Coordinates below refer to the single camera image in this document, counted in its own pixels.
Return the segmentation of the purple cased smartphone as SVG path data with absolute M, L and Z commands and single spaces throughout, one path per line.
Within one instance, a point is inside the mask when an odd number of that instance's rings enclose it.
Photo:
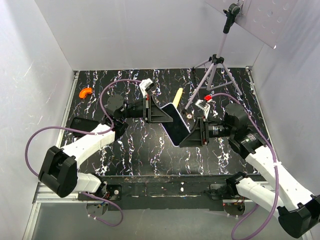
M 171 143 L 175 147 L 178 147 L 189 135 L 190 130 L 173 103 L 168 103 L 161 109 L 173 119 L 172 122 L 163 122 L 162 127 L 171 140 Z

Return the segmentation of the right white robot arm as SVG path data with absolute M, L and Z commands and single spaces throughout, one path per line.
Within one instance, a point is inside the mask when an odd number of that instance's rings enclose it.
M 320 222 L 320 197 L 302 186 L 277 161 L 268 141 L 250 121 L 242 105 L 230 103 L 225 108 L 224 119 L 207 119 L 210 105 L 199 100 L 196 105 L 203 110 L 188 136 L 179 144 L 184 147 L 202 147 L 211 138 L 227 137 L 233 151 L 252 165 L 268 182 L 269 190 L 239 172 L 226 179 L 226 192 L 232 199 L 248 198 L 278 219 L 282 229 L 295 239 L 312 240 L 311 228 Z

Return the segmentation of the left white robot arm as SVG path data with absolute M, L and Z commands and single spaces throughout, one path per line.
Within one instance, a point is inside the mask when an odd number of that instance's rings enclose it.
M 104 146 L 118 140 L 127 130 L 126 118 L 141 118 L 147 123 L 171 123 L 173 118 L 163 111 L 153 96 L 145 97 L 131 104 L 115 94 L 107 99 L 106 112 L 111 117 L 94 124 L 81 123 L 81 129 L 90 129 L 90 134 L 62 148 L 52 146 L 46 152 L 38 174 L 38 180 L 65 198 L 73 192 L 87 192 L 95 200 L 106 199 L 107 182 L 95 173 L 81 173 L 81 164 Z

